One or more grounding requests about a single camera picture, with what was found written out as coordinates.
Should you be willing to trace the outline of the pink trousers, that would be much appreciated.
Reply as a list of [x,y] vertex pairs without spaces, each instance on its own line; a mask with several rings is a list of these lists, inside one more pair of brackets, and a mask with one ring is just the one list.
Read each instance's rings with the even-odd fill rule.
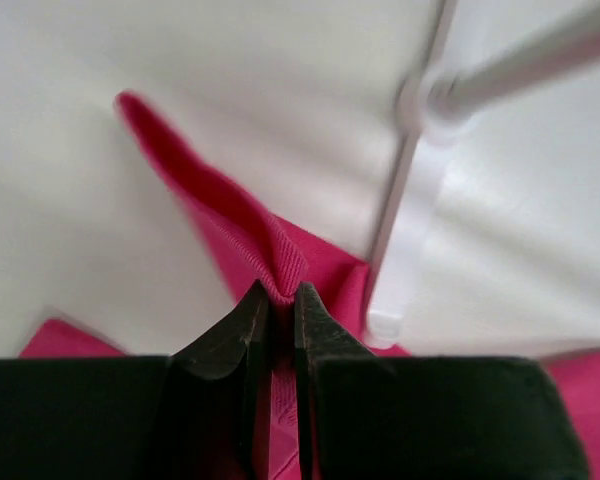
[[[362,336],[367,262],[273,214],[206,164],[138,94],[119,93],[115,107],[202,234],[235,299],[259,280],[276,306],[288,307],[299,285],[309,282],[335,320]],[[600,479],[600,350],[554,360],[549,372],[584,444],[591,476]]]

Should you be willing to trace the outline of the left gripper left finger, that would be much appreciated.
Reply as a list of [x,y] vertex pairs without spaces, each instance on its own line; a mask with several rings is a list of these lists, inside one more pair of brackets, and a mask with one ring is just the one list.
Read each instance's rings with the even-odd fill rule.
[[264,479],[270,302],[171,356],[0,359],[0,479]]

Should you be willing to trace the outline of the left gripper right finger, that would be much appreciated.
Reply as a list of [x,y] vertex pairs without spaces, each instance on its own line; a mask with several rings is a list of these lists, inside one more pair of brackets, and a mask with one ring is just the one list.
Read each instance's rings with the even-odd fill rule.
[[305,479],[586,479],[556,385],[519,357],[380,357],[302,284],[294,304]]

